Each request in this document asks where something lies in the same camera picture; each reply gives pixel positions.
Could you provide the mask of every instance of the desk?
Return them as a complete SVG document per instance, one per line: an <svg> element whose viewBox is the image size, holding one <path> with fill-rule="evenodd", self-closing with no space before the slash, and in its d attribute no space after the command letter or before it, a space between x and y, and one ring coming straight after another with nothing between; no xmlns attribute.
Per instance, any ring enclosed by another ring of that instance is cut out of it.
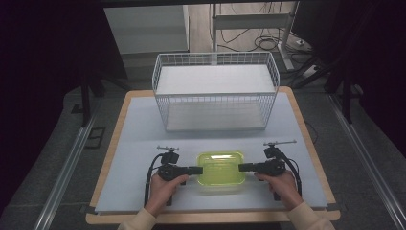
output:
<svg viewBox="0 0 406 230"><path fill-rule="evenodd" d="M317 152L314 149L311 138L308 134L307 128L305 126L305 121L303 120L301 111L296 103L293 92L288 87L280 87L280 92L286 93L290 104L294 110L298 125L301 129L302 135L304 137L306 147L309 151L312 163L316 169L316 172L321 181L323 190L325 192L327 203L335 204L334 195L328 185L326 175L324 173L323 167L317 156ZM153 97L152 91L130 91L126 94L122 110L117 121L110 146L108 148L107 154L104 159L104 163L101 169L101 174L93 193L90 206L95 207L98 203L99 197L102 192L103 185L105 183L106 177L108 175L116 147L118 146L118 141L120 134L123 129L123 124L125 116L127 113L127 108L133 97ZM340 211L333 210L328 211L327 209L316 210L316 212L330 220L337 220L340 218ZM134 215L94 215L87 214L86 221L90 224L107 224L107 223L121 223L126 219L131 219ZM191 213L191 212L176 212L176 213L163 213L159 216L159 223L228 223L228 222L279 222L288 221L286 212L283 211L250 211L250 212L211 212L211 213Z"/></svg>

